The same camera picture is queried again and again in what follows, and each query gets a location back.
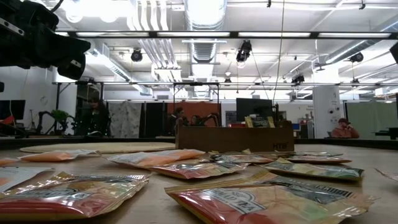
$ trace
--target table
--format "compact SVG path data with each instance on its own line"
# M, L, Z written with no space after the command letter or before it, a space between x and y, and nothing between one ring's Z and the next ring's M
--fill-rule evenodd
M387 179L377 173L373 168L387 172L398 172L398 151L383 149L367 149L360 147L329 146L329 145L296 145L296 151L328 151L342 152L343 157L353 160L348 165L364 169L364 180L362 184L350 184L344 182L330 182L308 180L323 185L338 187L353 192L361 192L367 195L380 197L370 208L368 213L358 217L348 218L342 224L392 224L398 220L398 182ZM17 150L0 151L1 157L23 156L28 153ZM18 162L18 166L53 167L74 174L148 174L146 170L130 169L109 162L103 158L91 156L89 158L78 158L71 162L61 163L32 163ZM125 201L117 210L102 216L85 220L74 220L60 223L73 224L194 224L202 223L196 216L192 215L177 202L171 199L165 192L164 187L174 185L187 185L206 182L218 182L224 180L249 177L263 168L249 166L245 171L238 174L224 175L217 178L186 181L174 179L160 174L154 174L149 183L133 198ZM39 174L25 184L48 178L52 172Z

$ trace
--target ceiling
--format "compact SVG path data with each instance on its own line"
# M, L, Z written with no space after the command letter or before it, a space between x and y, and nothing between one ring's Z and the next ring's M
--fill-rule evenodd
M55 5L56 1L41 1L48 7ZM366 0L366 8L359 10L361 0L286 0L285 9L283 0L272 0L270 8L266 7L267 1L228 0L228 7L224 19L223 30L263 30L281 31L282 20L285 31L336 31L336 32L368 32L379 31L379 26L391 18L398 21L398 1L396 0ZM129 1L111 1L113 9L119 16L112 23L103 22L98 16L100 12L84 17L80 22L71 23L65 17L65 7L57 11L61 18L58 30L129 30L126 23ZM183 0L167 0L167 23L171 30L186 30ZM148 1L148 23L150 21L150 2ZM238 68L235 60L236 51L241 45L241 39L228 39L225 44L219 44L216 54L211 80L223 82L226 72L231 72L232 82L259 82L262 77L265 82L291 81L289 73L305 60L316 59L317 55L324 57L352 42L351 40L261 40L254 39L252 55L243 68ZM101 49L106 44L110 49L110 57L128 71L137 81L154 81L151 76L152 62L144 51L141 62L132 62L130 55L135 48L141 48L137 39L95 39L96 48ZM372 73L388 65L395 64L388 50L395 44L394 40L383 40L362 51L364 60L361 63L339 62L334 64L339 71L340 82L350 82L353 75ZM182 39L172 39L172 46L181 67L182 78L192 77L191 57L188 44L183 44ZM312 79L311 63L299 67L306 82ZM87 58L87 69L84 76L94 77L98 81L115 81L112 71L101 62ZM398 73L392 70L380 76L372 77L367 82L379 82L387 78L397 77ZM252 89L262 89L262 86L252 86ZM129 86L112 86L112 90L133 90Z

